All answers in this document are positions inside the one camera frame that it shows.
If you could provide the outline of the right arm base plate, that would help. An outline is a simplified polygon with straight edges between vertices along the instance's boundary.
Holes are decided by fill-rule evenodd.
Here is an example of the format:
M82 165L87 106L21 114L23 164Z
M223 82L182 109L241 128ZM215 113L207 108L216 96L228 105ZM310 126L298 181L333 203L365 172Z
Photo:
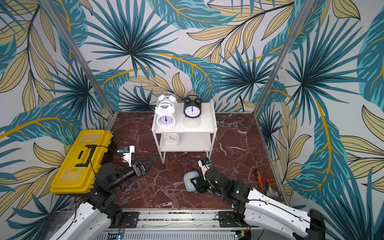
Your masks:
M249 225L244 220L240 220L233 215L231 211L219 211L215 215L215 219L219 222L221 228L253 228L257 225Z

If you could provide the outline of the white chrome twin-bell alarm clock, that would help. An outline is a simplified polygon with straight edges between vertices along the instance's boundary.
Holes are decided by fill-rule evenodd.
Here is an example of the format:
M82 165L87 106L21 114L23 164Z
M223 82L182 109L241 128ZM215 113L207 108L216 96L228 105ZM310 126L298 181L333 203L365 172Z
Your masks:
M159 104L155 108L155 113L160 114L163 111L167 111L171 114L176 112L178 105L177 98L174 95L164 95L161 94L158 97Z

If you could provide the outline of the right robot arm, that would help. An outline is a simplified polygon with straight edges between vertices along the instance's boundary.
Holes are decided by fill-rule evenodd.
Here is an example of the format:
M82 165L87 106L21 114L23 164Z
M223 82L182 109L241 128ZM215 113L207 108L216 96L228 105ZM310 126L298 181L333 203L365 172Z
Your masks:
M290 240L324 240L326 226L323 215L282 204L252 186L230 180L216 168L206 168L202 176L192 171L184 176L189 192L211 193L232 206L231 218L237 224L261 227Z

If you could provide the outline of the white matte twin-bell alarm clock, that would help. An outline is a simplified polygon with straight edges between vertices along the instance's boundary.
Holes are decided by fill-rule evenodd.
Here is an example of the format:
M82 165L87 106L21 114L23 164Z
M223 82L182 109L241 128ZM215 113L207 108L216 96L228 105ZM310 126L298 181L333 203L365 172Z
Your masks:
M156 124L163 129L176 125L176 107L170 103L161 103L155 107Z

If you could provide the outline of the black twin-bell alarm clock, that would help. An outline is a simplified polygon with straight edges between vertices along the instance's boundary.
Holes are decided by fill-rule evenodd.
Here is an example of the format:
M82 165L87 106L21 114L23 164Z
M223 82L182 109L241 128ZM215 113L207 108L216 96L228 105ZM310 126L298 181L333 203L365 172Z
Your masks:
M184 98L184 114L187 118L199 118L202 113L202 99L195 94L188 94Z

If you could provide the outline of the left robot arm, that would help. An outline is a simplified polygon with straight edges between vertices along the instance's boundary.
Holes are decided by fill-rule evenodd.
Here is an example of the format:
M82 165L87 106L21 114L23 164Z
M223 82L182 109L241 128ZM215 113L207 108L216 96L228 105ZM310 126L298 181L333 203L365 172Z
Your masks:
M145 176L157 159L137 160L132 166L118 170L106 163L96 173L94 187L68 221L55 232L52 240L93 240L110 226L120 226L123 209L114 203L116 189L134 178Z

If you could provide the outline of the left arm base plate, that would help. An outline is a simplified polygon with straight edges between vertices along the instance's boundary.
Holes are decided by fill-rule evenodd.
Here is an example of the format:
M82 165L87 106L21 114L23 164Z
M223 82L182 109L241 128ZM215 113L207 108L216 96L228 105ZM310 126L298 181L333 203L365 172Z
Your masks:
M139 220L139 212L122 212L117 221L112 223L110 229L135 229Z

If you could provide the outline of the white square alarm clock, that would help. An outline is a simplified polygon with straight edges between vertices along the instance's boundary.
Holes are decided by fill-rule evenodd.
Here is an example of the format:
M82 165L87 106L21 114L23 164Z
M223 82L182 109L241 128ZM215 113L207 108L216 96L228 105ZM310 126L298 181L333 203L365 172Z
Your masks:
M166 146L178 146L180 137L178 134L167 133L162 135L162 143Z

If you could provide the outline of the light blue square alarm clock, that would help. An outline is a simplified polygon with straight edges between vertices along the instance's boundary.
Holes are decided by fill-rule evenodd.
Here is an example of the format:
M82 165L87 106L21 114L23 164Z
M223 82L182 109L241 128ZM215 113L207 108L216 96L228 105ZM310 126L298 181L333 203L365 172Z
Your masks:
M190 182L190 179L194 177L199 177L199 173L197 171L188 172L184 175L184 183L188 192L195 192L194 185Z

